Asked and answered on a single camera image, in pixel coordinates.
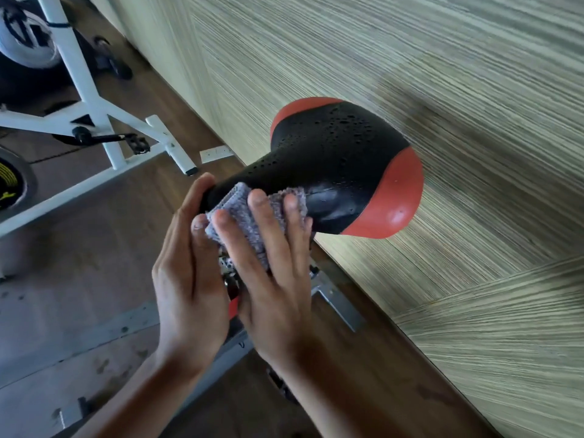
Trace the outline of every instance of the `gray towel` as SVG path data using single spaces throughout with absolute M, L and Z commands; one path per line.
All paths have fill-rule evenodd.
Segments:
M 237 224 L 243 231 L 245 238 L 252 245 L 258 258 L 264 267 L 264 269 L 269 268 L 267 262 L 266 248 L 263 245 L 262 237 L 259 235 L 258 225 L 253 219 L 252 211 L 248 207 L 248 195 L 251 192 L 251 188 L 245 183 L 237 183 L 233 189 L 229 191 L 227 195 L 221 200 L 221 202 L 216 205 L 213 210 L 207 212 L 207 218 L 209 220 L 209 225 L 205 229 L 205 233 L 212 240 L 217 241 L 223 246 L 219 235 L 213 227 L 211 222 L 211 216 L 213 213 L 219 209 L 225 209 L 229 214 L 237 221 Z M 290 193 L 293 193 L 298 198 L 298 206 L 300 207 L 300 215 L 302 216 L 302 221 L 306 217 L 306 194 L 302 187 L 289 187 L 279 191 L 278 193 L 268 195 L 268 201 L 272 210 L 274 211 L 274 216 L 280 223 L 280 228 L 283 232 L 286 231 L 286 214 L 283 209 L 284 197 Z

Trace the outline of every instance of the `wood grain wall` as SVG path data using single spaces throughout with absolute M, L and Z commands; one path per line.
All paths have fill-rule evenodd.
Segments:
M 504 435 L 584 436 L 584 0 L 106 2 L 245 163 L 304 96 L 405 133 L 409 227 L 318 242 Z

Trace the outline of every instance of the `white exercise bike frame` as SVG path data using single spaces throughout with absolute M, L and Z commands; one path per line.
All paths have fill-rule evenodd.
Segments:
M 85 127 L 91 130 L 93 136 L 115 134 L 109 119 L 109 117 L 113 117 L 156 140 L 157 143 L 150 147 L 150 152 L 129 158 L 124 157 L 119 142 L 102 144 L 107 157 L 112 163 L 111 168 L 0 222 L 0 236 L 6 235 L 163 152 L 172 157 L 184 174 L 192 175 L 197 172 L 193 161 L 177 143 L 158 116 L 153 115 L 142 121 L 99 95 L 73 28 L 68 26 L 68 20 L 63 11 L 61 1 L 39 0 L 39 3 L 47 23 L 51 26 L 51 38 L 61 54 L 63 63 L 69 71 L 81 101 L 53 112 L 46 117 L 22 114 L 3 108 L 0 109 L 0 127 L 72 136 L 73 128 L 77 127 L 78 124 L 71 123 L 71 121 L 88 114 L 95 126 Z

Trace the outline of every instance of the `hand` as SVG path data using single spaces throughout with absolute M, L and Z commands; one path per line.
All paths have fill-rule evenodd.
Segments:
M 247 287 L 241 295 L 239 317 L 260 356 L 280 373 L 317 343 L 311 325 L 308 269 L 312 219 L 302 224 L 296 196 L 287 195 L 284 235 L 262 190 L 252 190 L 248 204 L 266 246 L 272 277 L 226 211 L 214 213 L 213 225 Z
M 197 215 L 203 193 L 213 184 L 208 173 L 193 183 L 152 269 L 160 316 L 157 362 L 187 377 L 202 373 L 213 361 L 229 329 L 218 246 L 204 233 L 205 215 Z

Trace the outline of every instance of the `forearm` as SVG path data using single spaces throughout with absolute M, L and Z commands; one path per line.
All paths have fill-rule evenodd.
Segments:
M 75 438 L 158 437 L 199 376 L 181 375 L 172 366 L 158 363 L 153 354 Z
M 325 438 L 406 436 L 332 361 L 322 344 L 276 371 Z

